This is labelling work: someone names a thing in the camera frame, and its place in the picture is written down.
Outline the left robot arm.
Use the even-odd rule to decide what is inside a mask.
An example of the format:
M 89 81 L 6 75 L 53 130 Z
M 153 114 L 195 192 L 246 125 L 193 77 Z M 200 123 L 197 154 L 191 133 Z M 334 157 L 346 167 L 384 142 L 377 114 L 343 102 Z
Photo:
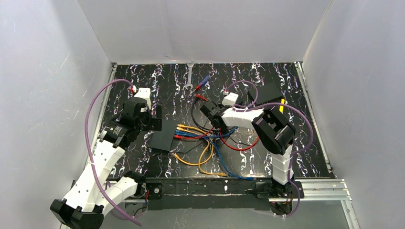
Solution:
M 139 97 L 126 100 L 122 112 L 106 123 L 96 141 L 96 148 L 90 150 L 90 161 L 79 179 L 62 199 L 52 202 L 50 210 L 61 224 L 72 229 L 98 229 L 112 209 L 125 214 L 118 204 L 136 194 L 138 185 L 145 182 L 145 177 L 136 172 L 127 172 L 108 189 L 102 185 L 140 132 L 161 129 L 160 105 L 156 107 L 156 116 L 152 117 L 148 100 Z

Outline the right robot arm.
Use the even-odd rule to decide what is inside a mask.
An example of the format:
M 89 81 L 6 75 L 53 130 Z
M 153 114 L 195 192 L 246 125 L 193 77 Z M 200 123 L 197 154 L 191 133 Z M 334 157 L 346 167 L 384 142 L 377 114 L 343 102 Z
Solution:
M 239 104 L 223 105 L 213 101 L 203 103 L 200 111 L 214 128 L 242 127 L 255 130 L 259 140 L 273 158 L 272 179 L 281 185 L 293 181 L 291 168 L 292 145 L 296 128 L 286 119 L 280 107 L 282 103 L 267 103 L 256 107 Z

